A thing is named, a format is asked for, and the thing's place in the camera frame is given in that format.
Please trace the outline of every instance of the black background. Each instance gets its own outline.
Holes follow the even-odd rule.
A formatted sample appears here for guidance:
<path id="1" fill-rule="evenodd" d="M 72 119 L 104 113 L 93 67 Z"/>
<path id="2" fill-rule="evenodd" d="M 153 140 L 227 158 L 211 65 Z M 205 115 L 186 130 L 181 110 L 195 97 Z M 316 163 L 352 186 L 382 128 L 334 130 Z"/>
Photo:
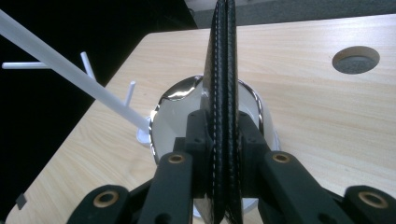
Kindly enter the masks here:
<path id="1" fill-rule="evenodd" d="M 152 32 L 194 29 L 183 0 L 2 1 L 0 8 L 102 85 Z M 0 63 L 36 59 L 0 36 Z M 0 220 L 27 190 L 93 99 L 51 70 L 0 69 Z"/>

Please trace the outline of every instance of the small black object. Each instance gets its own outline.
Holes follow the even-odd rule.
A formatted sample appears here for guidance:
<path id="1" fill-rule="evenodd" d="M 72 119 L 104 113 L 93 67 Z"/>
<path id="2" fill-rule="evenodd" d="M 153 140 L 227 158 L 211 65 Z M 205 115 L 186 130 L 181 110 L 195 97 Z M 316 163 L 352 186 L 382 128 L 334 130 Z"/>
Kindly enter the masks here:
<path id="1" fill-rule="evenodd" d="M 20 196 L 17 198 L 16 203 L 17 203 L 18 209 L 20 209 L 20 210 L 25 206 L 25 204 L 27 203 L 27 200 L 24 197 L 24 194 L 20 194 Z"/>

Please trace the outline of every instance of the wood grain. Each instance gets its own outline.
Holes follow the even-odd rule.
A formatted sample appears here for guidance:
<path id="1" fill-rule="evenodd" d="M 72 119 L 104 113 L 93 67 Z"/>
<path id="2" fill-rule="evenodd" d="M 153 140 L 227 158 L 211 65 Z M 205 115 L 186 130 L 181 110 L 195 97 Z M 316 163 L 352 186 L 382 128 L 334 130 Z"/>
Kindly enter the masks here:
<path id="1" fill-rule="evenodd" d="M 369 185 L 396 197 L 396 15 L 238 27 L 239 78 L 268 104 L 281 147 L 326 189 Z M 107 89 L 148 116 L 179 80 L 203 73 L 208 30 L 146 36 Z M 353 46 L 375 49 L 373 70 L 346 75 L 332 57 Z M 153 177 L 136 128 L 95 102 L 26 190 L 7 223 L 65 223 L 91 190 L 133 189 Z M 256 210 L 246 223 L 260 223 Z"/>

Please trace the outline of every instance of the white plastic stand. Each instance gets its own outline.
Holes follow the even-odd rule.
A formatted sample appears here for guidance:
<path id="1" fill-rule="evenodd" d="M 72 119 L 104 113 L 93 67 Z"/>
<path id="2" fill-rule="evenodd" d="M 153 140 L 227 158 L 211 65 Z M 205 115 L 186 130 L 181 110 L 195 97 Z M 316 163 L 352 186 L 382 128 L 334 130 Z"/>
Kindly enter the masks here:
<path id="1" fill-rule="evenodd" d="M 1 9 L 0 35 L 39 60 L 38 63 L 3 63 L 2 67 L 4 69 L 50 68 L 54 70 L 75 86 L 87 92 L 90 96 L 134 124 L 139 129 L 136 135 L 137 140 L 144 145 L 149 144 L 148 120 L 129 107 L 132 93 L 134 91 L 134 82 L 131 82 L 126 99 L 122 102 L 119 98 L 96 82 L 91 64 L 85 52 L 81 53 L 81 58 L 88 75 L 69 62 L 55 49 L 51 48 L 37 36 L 20 25 L 17 21 L 9 17 Z"/>

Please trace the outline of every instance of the circular hole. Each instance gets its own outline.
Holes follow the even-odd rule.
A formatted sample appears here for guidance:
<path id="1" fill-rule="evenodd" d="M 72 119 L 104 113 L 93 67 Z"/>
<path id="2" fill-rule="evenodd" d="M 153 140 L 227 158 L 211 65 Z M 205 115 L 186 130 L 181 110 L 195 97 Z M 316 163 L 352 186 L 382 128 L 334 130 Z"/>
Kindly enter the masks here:
<path id="1" fill-rule="evenodd" d="M 359 198 L 368 205 L 375 208 L 387 208 L 387 201 L 379 194 L 370 192 L 370 191 L 362 191 L 359 192 Z"/>
<path id="2" fill-rule="evenodd" d="M 341 73 L 356 75 L 375 68 L 379 58 L 375 49 L 356 46 L 336 53 L 332 58 L 332 66 Z"/>
<path id="3" fill-rule="evenodd" d="M 100 201 L 101 203 L 108 203 L 108 202 L 110 202 L 113 198 L 114 198 L 114 195 L 112 195 L 112 194 L 105 194 L 105 195 L 102 195 L 102 197 L 99 198 L 99 201 Z"/>
<path id="4" fill-rule="evenodd" d="M 277 161 L 277 162 L 286 163 L 286 162 L 290 161 L 290 157 L 288 155 L 284 155 L 284 154 L 275 154 L 273 156 L 273 160 Z"/>
<path id="5" fill-rule="evenodd" d="M 115 203 L 119 199 L 119 194 L 114 190 L 107 190 L 98 194 L 93 199 L 93 205 L 96 207 L 104 208 L 108 207 L 111 204 Z"/>
<path id="6" fill-rule="evenodd" d="M 162 213 L 155 217 L 155 224 L 168 224 L 171 223 L 171 219 L 171 216 L 166 213 Z"/>
<path id="7" fill-rule="evenodd" d="M 325 223 L 325 224 L 336 224 L 337 223 L 337 221 L 334 218 L 332 218 L 329 215 L 324 214 L 324 213 L 320 213 L 318 216 L 318 219 L 321 223 Z"/>
<path id="8" fill-rule="evenodd" d="M 170 156 L 168 160 L 171 163 L 181 163 L 184 161 L 184 157 L 182 155 L 173 155 Z"/>

